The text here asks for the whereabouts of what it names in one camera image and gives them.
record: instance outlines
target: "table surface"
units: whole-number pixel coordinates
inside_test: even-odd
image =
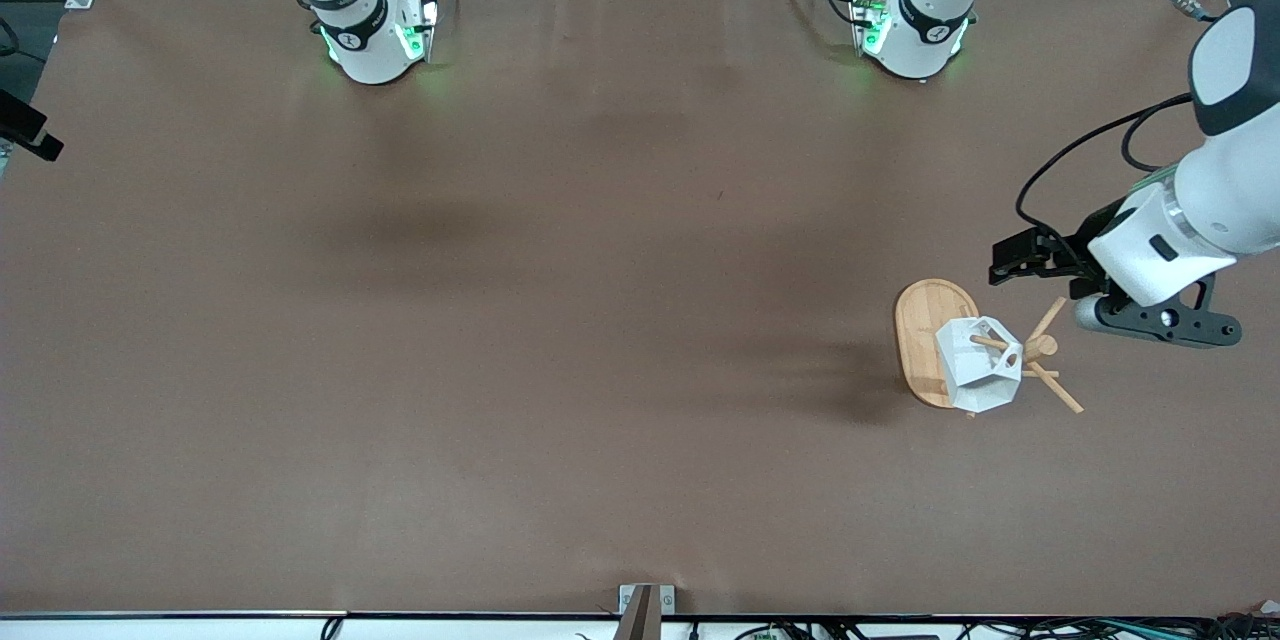
[[[0,608],[1212,614],[1280,593],[1280,253],[1233,349],[1053,334],[977,420],[893,300],[1185,88],[1165,0],[980,0],[927,84],[819,0],[461,0],[360,87],[292,0],[96,0],[0,192]],[[1198,145],[1187,108],[1135,152]],[[1062,227],[1137,175],[1047,175]]]

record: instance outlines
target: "wooden board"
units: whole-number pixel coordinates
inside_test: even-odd
[[[919,280],[897,297],[893,326],[897,355],[911,394],[938,408],[951,408],[942,358],[934,335],[947,320],[977,317],[978,303],[960,285],[932,276]]]

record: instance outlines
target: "black band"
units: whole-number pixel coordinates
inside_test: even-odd
[[[947,38],[955,35],[955,31],[960,29],[960,26],[964,26],[964,20],[969,17],[969,10],[965,10],[964,15],[955,17],[955,19],[938,20],[937,17],[923,14],[911,0],[897,0],[897,6],[902,13],[902,20],[915,28],[915,32],[920,35],[920,42],[927,44],[927,46],[947,42]]]
[[[324,28],[325,35],[333,38],[333,42],[339,44],[340,47],[348,49],[349,51],[362,51],[362,49],[369,47],[369,38],[374,37],[376,31],[383,29],[383,24],[387,22],[387,0],[378,0],[378,6],[366,19],[356,22],[355,26],[347,26],[347,28],[338,28],[338,26],[329,26],[328,22],[321,22],[321,28]]]
[[[344,6],[353,6],[360,0],[305,0],[311,10],[342,10]]]

